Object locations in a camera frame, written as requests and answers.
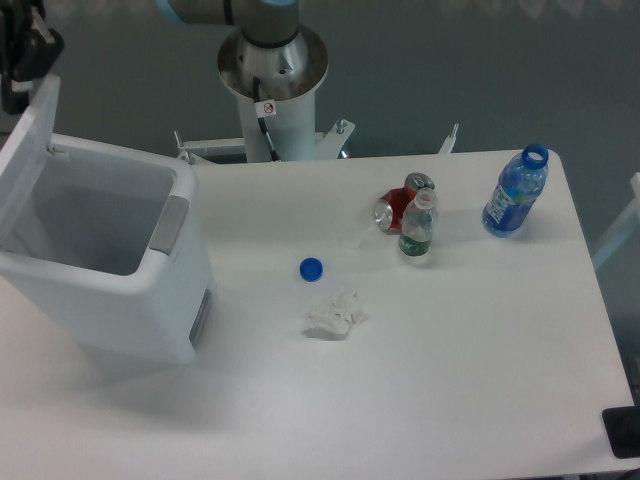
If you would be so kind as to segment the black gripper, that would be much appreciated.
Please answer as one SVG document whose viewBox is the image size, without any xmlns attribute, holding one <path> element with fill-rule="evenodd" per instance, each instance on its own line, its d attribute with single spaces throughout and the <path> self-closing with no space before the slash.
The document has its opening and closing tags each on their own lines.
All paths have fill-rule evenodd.
<svg viewBox="0 0 640 480">
<path fill-rule="evenodd" d="M 54 29 L 34 20 L 45 17 L 43 0 L 1 0 L 1 103 L 9 115 L 22 114 L 29 105 L 34 79 L 47 75 L 64 40 Z"/>
</svg>

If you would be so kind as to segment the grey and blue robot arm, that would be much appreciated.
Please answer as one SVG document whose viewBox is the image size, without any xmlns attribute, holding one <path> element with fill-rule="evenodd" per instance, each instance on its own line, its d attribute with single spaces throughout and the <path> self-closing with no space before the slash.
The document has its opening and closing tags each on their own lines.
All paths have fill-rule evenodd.
<svg viewBox="0 0 640 480">
<path fill-rule="evenodd" d="M 297 1 L 158 1 L 167 18 L 185 24 L 231 25 L 261 48 L 290 43 L 300 29 Z M 29 106 L 31 83 L 45 77 L 65 43 L 46 23 L 42 1 L 1 3 L 1 107 L 19 115 Z"/>
</svg>

